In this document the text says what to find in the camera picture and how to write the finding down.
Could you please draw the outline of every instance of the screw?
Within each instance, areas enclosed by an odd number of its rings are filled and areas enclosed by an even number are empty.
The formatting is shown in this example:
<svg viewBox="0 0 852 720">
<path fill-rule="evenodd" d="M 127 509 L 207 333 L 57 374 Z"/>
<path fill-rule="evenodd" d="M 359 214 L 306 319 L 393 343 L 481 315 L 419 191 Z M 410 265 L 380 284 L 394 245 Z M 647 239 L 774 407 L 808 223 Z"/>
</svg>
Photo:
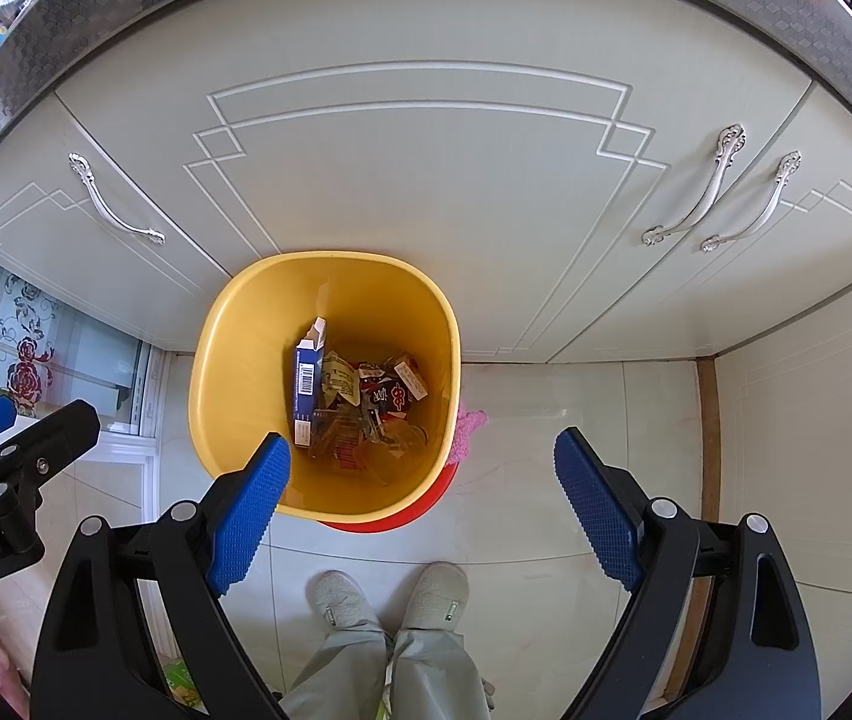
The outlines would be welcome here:
<svg viewBox="0 0 852 720">
<path fill-rule="evenodd" d="M 746 527 L 754 533 L 765 533 L 770 528 L 770 523 L 766 522 L 762 514 L 750 514 L 746 518 Z"/>
<path fill-rule="evenodd" d="M 193 501 L 179 501 L 170 511 L 170 517 L 176 522 L 186 522 L 196 515 L 196 504 Z"/>
<path fill-rule="evenodd" d="M 656 498 L 653 501 L 653 514 L 663 519 L 673 519 L 677 514 L 676 504 L 669 498 Z"/>
<path fill-rule="evenodd" d="M 99 517 L 87 517 L 82 523 L 79 523 L 79 533 L 84 536 L 96 536 L 103 526 L 103 521 Z"/>
</svg>

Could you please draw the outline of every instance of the cabinet door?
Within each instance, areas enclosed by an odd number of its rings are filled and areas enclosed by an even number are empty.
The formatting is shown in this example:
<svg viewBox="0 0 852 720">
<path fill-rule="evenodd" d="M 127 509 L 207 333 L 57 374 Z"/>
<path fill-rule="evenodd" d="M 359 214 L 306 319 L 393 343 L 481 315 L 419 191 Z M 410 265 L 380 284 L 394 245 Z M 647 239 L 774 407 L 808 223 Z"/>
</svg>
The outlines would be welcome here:
<svg viewBox="0 0 852 720">
<path fill-rule="evenodd" d="M 103 199 L 164 245 L 120 232 L 97 213 L 68 154 L 89 163 Z M 0 143 L 0 265 L 125 333 L 196 348 L 227 276 L 143 194 L 55 97 Z"/>
<path fill-rule="evenodd" d="M 203 0 L 59 89 L 235 274 L 291 250 L 407 260 L 466 360 L 546 361 L 727 185 L 806 77 L 679 0 Z"/>
<path fill-rule="evenodd" d="M 797 581 L 852 592 L 852 292 L 716 374 L 722 521 L 762 512 Z"/>
<path fill-rule="evenodd" d="M 801 584 L 799 596 L 820 669 L 823 717 L 829 717 L 852 692 L 852 593 Z"/>
<path fill-rule="evenodd" d="M 784 156 L 799 151 L 778 208 L 753 235 L 703 252 L 749 225 Z M 852 282 L 852 114 L 821 87 L 714 212 L 579 338 L 559 362 L 698 357 L 784 322 Z"/>
</svg>

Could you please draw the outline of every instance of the brown wood strip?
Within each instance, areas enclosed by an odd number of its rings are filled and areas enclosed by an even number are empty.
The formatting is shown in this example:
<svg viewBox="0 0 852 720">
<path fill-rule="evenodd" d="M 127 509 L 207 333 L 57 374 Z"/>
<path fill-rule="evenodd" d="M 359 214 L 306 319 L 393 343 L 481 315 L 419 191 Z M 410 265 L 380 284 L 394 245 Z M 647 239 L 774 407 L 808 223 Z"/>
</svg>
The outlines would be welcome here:
<svg viewBox="0 0 852 720">
<path fill-rule="evenodd" d="M 696 360 L 696 374 L 700 380 L 700 418 L 703 423 L 703 513 L 701 519 L 716 522 L 720 517 L 720 480 L 722 472 L 722 450 L 720 443 L 720 398 L 716 386 L 715 358 Z M 664 698 L 672 701 L 679 696 L 692 666 L 693 652 L 700 639 L 703 618 L 712 579 L 693 579 L 690 590 L 689 610 L 679 640 L 676 662 L 666 683 Z"/>
</svg>

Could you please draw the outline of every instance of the blue box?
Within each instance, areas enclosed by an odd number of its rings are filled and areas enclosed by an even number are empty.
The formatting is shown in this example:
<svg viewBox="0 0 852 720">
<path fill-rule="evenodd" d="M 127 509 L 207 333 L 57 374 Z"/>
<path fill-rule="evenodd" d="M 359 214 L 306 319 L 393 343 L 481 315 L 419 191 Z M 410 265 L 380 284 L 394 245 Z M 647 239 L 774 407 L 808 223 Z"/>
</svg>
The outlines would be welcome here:
<svg viewBox="0 0 852 720">
<path fill-rule="evenodd" d="M 316 317 L 306 338 L 296 345 L 293 368 L 293 443 L 309 446 L 313 437 L 313 410 L 319 398 L 322 348 L 326 343 L 326 320 Z"/>
</svg>

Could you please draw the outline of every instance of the yellow trash bin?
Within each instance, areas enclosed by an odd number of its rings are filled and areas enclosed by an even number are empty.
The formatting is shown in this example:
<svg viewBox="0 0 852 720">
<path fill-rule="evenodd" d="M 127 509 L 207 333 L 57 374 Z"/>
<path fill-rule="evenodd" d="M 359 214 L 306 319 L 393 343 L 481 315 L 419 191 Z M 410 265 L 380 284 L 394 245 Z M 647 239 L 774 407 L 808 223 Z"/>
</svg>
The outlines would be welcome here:
<svg viewBox="0 0 852 720">
<path fill-rule="evenodd" d="M 316 317 L 326 351 L 377 362 L 415 357 L 429 394 L 410 409 L 426 445 L 400 459 L 389 480 L 344 475 L 293 446 L 293 350 Z M 277 512 L 328 522 L 370 522 L 405 509 L 446 462 L 460 400 L 460 333 L 429 277 L 379 254 L 309 251 L 261 260 L 216 299 L 199 337 L 189 428 L 199 461 L 216 477 L 241 469 L 269 432 L 290 442 L 293 470 Z"/>
</svg>

